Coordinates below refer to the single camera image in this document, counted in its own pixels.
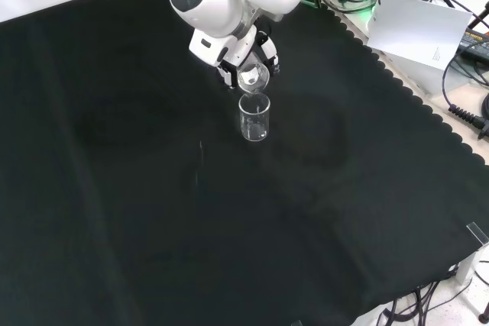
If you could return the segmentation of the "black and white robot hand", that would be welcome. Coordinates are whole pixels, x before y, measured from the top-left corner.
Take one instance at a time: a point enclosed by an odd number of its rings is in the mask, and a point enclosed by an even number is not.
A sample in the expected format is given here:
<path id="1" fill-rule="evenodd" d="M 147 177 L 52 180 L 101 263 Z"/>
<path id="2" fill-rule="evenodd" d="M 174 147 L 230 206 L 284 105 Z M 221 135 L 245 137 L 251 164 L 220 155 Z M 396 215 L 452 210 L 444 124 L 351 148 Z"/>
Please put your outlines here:
<path id="1" fill-rule="evenodd" d="M 213 38 L 195 29 L 189 50 L 204 63 L 215 67 L 218 81 L 227 89 L 238 87 L 238 71 L 250 63 L 260 62 L 274 77 L 280 72 L 277 48 L 265 31 L 252 25 L 247 34 Z"/>

